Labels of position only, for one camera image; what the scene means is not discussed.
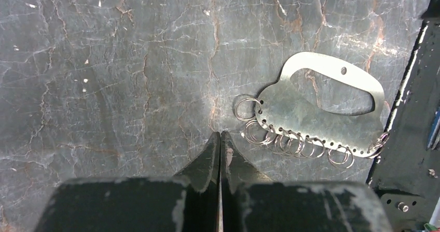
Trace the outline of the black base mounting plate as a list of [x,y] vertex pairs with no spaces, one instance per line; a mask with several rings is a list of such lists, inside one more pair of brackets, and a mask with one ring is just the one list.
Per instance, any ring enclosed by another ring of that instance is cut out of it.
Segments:
[[393,231],[439,230],[439,0],[430,0],[369,173]]

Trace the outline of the metal key organizer plate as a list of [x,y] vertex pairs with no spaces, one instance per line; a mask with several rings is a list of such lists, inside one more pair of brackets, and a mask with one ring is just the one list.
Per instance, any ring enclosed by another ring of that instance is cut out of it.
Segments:
[[[347,86],[367,92],[373,100],[370,112],[342,115],[325,111],[298,93],[291,81],[299,70],[312,70]],[[345,154],[341,162],[331,160],[337,168],[350,168],[356,157],[375,158],[389,139],[380,120],[384,90],[380,82],[359,67],[342,59],[315,52],[299,52],[285,62],[280,77],[256,98],[254,116],[245,122],[243,137],[254,145],[278,145],[279,155],[300,159],[317,158],[315,152],[304,153],[306,144],[322,148],[322,155],[333,151]]]

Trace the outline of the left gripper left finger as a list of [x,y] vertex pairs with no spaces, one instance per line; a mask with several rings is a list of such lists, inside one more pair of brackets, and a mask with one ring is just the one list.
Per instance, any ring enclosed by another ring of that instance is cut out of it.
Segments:
[[36,231],[217,231],[220,134],[173,176],[63,182]]

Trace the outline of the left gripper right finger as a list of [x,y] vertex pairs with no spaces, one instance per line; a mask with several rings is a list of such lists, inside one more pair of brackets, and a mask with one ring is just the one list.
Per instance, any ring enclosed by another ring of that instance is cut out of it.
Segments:
[[276,182],[221,134],[224,231],[391,231],[377,195],[345,181]]

